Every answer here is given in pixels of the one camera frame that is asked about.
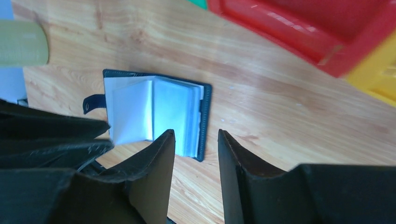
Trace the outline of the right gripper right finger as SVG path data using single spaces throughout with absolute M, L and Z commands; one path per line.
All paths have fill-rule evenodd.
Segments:
M 393 224 L 394 166 L 299 164 L 284 171 L 218 132 L 227 224 Z

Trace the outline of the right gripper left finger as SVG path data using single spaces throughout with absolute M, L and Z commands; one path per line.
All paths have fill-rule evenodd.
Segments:
M 164 224 L 175 133 L 106 169 L 0 168 L 3 224 Z

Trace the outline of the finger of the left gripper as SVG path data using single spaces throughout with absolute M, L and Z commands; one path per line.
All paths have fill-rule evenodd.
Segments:
M 105 133 L 102 120 L 65 116 L 0 101 L 1 139 L 88 138 Z
M 82 170 L 113 148 L 110 140 L 1 140 L 0 168 Z

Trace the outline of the navy blue card holder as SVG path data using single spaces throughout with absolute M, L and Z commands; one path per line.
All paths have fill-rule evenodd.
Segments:
M 168 75 L 103 70 L 103 94 L 83 100 L 83 113 L 107 112 L 115 145 L 154 141 L 168 129 L 176 138 L 176 155 L 199 162 L 205 147 L 212 99 L 210 84 Z

